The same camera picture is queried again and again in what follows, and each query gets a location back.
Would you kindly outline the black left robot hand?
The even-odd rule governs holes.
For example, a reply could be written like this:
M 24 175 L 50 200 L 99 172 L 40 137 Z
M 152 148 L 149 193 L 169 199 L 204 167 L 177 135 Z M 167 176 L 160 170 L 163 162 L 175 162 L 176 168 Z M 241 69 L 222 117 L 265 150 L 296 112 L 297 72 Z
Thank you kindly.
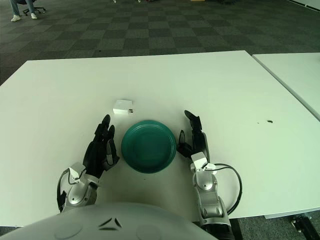
M 80 175 L 75 177 L 73 182 L 69 182 L 70 185 L 78 184 L 81 177 L 98 185 L 103 172 L 118 163 L 120 157 L 114 142 L 115 126 L 111 125 L 110 121 L 111 117 L 107 114 L 98 124 L 80 165 Z

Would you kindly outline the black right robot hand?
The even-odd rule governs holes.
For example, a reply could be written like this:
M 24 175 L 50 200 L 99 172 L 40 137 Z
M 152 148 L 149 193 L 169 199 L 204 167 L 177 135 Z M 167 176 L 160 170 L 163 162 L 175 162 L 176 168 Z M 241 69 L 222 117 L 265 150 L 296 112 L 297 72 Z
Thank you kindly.
M 210 154 L 208 150 L 207 137 L 202 130 L 202 124 L 199 116 L 195 116 L 188 110 L 184 111 L 185 116 L 188 118 L 191 126 L 192 144 L 186 141 L 185 131 L 182 129 L 179 133 L 178 143 L 176 150 L 182 156 L 188 159 L 190 170 L 192 173 L 196 172 L 196 167 L 192 161 L 191 156 L 203 152 L 204 156 L 209 160 Z

